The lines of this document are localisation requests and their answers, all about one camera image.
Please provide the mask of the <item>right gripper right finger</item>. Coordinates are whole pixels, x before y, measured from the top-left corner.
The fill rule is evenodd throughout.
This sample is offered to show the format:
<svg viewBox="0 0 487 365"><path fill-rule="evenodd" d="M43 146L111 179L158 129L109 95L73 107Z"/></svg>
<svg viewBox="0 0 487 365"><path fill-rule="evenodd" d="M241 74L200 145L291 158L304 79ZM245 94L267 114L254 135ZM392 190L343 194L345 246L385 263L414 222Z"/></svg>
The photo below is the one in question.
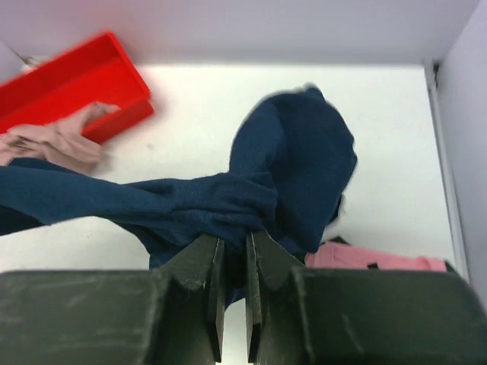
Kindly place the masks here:
<svg viewBox="0 0 487 365"><path fill-rule="evenodd" d="M246 237L249 362L314 362L307 269L261 230Z"/></svg>

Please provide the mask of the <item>navy blue t shirt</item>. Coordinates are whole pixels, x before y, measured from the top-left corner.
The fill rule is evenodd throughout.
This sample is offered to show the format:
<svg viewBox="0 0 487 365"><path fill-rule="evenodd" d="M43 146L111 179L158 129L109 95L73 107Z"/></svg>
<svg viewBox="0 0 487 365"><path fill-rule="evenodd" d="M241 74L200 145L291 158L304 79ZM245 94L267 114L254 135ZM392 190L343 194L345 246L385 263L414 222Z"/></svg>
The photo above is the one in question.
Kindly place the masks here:
<svg viewBox="0 0 487 365"><path fill-rule="evenodd" d="M294 256L316 252L357 162L344 119L308 86L253 109L226 173L119 184L18 158L1 169L1 232L100 217L134 234L151 268L206 233L224 241L232 304L244 296L246 235L265 230Z"/></svg>

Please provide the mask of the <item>dusty pink t shirt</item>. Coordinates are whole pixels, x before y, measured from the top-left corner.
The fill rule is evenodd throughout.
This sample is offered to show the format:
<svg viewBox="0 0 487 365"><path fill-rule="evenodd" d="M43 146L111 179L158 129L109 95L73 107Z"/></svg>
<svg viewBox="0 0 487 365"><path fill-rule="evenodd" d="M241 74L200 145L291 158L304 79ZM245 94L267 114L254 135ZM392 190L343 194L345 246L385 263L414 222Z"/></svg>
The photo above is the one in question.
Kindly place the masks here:
<svg viewBox="0 0 487 365"><path fill-rule="evenodd" d="M84 137L82 130L118 109L113 104L93 102L46 125L16 125L1 134L1 165L27 157L88 175L101 161L102 147Z"/></svg>

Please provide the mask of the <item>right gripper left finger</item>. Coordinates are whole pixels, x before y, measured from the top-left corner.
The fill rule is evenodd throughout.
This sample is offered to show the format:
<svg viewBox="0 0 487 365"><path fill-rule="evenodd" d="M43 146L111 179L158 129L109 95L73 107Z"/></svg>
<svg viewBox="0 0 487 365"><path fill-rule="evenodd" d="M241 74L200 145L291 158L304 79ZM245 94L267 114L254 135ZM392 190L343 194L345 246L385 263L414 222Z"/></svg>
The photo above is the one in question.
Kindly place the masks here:
<svg viewBox="0 0 487 365"><path fill-rule="evenodd" d="M202 235L159 271L164 275L154 334L155 362L220 362L224 243Z"/></svg>

